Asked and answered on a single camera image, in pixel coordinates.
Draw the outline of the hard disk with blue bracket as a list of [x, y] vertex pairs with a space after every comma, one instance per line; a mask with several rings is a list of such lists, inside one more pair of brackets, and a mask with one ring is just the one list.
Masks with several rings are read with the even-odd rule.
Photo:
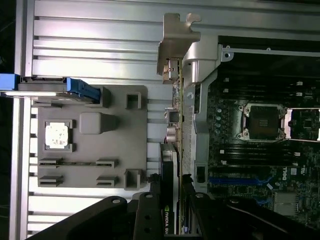
[[100, 102], [101, 90], [72, 77], [47, 78], [0, 73], [0, 96], [96, 104]]

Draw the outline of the blue expansion slot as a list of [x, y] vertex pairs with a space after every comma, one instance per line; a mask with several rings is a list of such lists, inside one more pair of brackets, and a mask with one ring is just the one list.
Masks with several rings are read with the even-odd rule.
[[246, 185], [246, 186], [261, 186], [269, 183], [272, 177], [260, 180], [258, 178], [221, 178], [210, 177], [209, 182], [215, 185]]

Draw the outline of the green RAM stick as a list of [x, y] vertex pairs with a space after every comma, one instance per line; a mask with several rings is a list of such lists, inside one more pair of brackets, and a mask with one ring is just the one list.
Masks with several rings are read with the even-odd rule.
[[41, 162], [39, 164], [42, 167], [61, 167], [61, 166], [95, 166], [95, 167], [113, 167], [113, 162]]

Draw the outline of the open socket cover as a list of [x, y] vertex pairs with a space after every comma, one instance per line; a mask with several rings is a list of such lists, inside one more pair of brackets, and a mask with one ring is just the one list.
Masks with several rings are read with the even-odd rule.
[[320, 108], [288, 108], [284, 132], [292, 141], [320, 142]]

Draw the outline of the silver CPU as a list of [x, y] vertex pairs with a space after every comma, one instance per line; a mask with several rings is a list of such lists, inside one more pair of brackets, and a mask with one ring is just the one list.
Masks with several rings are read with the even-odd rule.
[[49, 149], [65, 149], [69, 144], [69, 128], [64, 122], [50, 122], [45, 127], [45, 145]]

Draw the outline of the grey parts rack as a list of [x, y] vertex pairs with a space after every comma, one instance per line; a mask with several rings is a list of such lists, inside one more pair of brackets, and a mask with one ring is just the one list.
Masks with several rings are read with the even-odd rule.
[[[98, 89], [98, 103], [47, 98], [34, 102], [39, 187], [139, 190], [145, 186], [148, 90], [142, 85], [100, 85]], [[45, 144], [46, 126], [53, 122], [68, 127], [65, 149]], [[57, 162], [114, 165], [40, 166]]]

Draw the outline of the silver chipset heatsink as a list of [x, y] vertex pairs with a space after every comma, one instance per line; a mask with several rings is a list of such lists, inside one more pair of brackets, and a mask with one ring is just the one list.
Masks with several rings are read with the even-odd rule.
[[273, 211], [286, 217], [296, 217], [299, 211], [298, 201], [296, 192], [276, 192], [273, 198]]

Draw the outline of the black open PC case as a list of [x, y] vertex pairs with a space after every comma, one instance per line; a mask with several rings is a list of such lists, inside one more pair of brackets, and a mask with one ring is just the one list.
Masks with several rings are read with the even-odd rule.
[[[207, 123], [210, 84], [218, 77], [302, 77], [320, 79], [320, 39], [289, 40], [203, 36], [186, 55], [184, 165], [197, 193], [207, 194], [210, 131]], [[189, 238], [203, 240], [184, 192], [183, 226]]]

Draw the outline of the CPU socket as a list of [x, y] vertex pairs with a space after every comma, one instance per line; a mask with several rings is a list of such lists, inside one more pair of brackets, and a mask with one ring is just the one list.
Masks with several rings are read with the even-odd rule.
[[280, 104], [246, 103], [240, 105], [239, 140], [252, 143], [276, 143], [286, 139], [287, 109]]

